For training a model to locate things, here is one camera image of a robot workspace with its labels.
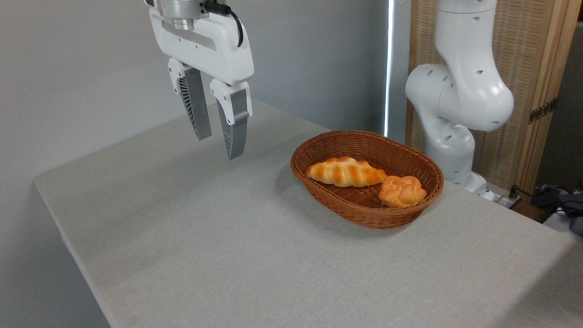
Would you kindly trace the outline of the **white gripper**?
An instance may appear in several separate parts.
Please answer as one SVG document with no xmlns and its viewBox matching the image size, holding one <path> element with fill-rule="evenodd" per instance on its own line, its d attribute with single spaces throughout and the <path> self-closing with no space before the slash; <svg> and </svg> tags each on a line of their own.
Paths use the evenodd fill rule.
<svg viewBox="0 0 583 328">
<path fill-rule="evenodd" d="M 247 121 L 253 114 L 246 81 L 254 74 L 254 64 L 246 31 L 242 45 L 238 46 L 239 29 L 230 16 L 210 13 L 196 20 L 192 31 L 182 31 L 163 19 L 156 9 L 151 8 L 148 14 L 158 46 L 171 57 L 167 64 L 169 76 L 197 139 L 212 135 L 202 71 L 215 78 L 210 88 L 217 101 L 228 158 L 241 156 Z"/>
</svg>

